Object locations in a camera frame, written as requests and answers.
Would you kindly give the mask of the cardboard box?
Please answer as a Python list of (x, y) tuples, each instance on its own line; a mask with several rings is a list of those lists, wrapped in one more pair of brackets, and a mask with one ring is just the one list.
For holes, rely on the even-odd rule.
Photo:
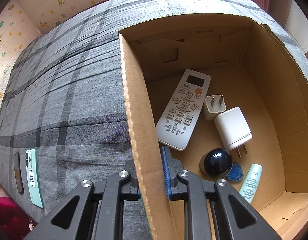
[(264, 24), (188, 14), (119, 32), (152, 239), (308, 233), (308, 78)]

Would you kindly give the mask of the blue round key fob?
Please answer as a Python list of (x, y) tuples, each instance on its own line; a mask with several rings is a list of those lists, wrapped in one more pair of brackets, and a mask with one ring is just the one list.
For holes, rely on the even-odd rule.
[(243, 170), (238, 163), (233, 163), (230, 172), (226, 178), (230, 181), (241, 181), (243, 179)]

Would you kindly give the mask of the mint green smartphone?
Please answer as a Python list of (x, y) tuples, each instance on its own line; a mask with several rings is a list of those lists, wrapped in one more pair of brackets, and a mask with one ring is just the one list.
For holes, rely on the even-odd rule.
[(36, 150), (34, 148), (26, 150), (25, 164), (30, 200), (32, 204), (43, 209), (44, 204), (41, 197), (40, 183), (38, 178), (38, 161), (36, 159)]

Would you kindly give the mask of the small white charger plug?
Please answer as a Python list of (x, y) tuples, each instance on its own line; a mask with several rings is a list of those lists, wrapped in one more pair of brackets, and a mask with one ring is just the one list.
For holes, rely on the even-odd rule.
[(215, 117), (226, 111), (226, 104), (223, 95), (209, 95), (204, 99), (203, 113), (207, 121), (214, 120)]

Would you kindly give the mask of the mint green cream tube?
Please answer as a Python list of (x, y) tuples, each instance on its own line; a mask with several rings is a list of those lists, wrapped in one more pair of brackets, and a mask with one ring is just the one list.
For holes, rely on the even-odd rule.
[(243, 184), (239, 190), (240, 195), (249, 203), (253, 201), (255, 193), (257, 191), (263, 167), (259, 164), (252, 164)]

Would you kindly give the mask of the white wardrobe cabinet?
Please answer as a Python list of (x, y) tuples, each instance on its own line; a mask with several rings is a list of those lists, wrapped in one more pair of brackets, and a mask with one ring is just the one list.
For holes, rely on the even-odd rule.
[(298, 44), (308, 59), (308, 19), (294, 0), (269, 0), (268, 13)]

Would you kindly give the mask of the grey plaid bed sheet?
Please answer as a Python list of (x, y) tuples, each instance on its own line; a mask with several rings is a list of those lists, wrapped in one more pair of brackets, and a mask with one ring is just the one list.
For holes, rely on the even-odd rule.
[[(15, 62), (0, 109), (0, 184), (40, 222), (85, 179), (100, 181), (133, 160), (123, 90), (122, 29), (164, 17), (226, 14), (270, 28), (308, 78), (294, 40), (250, 0), (110, 0), (37, 38)], [(36, 150), (44, 208), (29, 196), (25, 153)], [(20, 154), (24, 193), (14, 175)], [(125, 205), (124, 239), (152, 239), (143, 198)]]

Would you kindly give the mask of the dark brown phone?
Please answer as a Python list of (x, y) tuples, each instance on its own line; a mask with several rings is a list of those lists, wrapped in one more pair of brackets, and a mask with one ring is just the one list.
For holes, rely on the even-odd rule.
[(16, 181), (16, 187), (19, 194), (24, 193), (22, 177), (21, 177), (21, 167), (20, 167), (20, 154), (16, 152), (14, 154), (14, 175)]

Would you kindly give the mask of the large white power adapter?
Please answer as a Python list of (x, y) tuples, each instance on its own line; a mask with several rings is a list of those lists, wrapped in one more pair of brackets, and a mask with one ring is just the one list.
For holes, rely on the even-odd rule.
[(253, 138), (251, 129), (239, 107), (220, 113), (214, 119), (222, 144), (227, 151), (236, 150), (241, 158), (240, 147), (247, 153), (245, 143)]

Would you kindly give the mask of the white air conditioner remote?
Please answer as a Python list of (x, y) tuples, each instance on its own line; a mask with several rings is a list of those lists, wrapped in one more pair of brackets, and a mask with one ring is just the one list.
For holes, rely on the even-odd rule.
[(211, 82), (207, 74), (185, 70), (156, 124), (157, 139), (178, 151), (186, 149)]

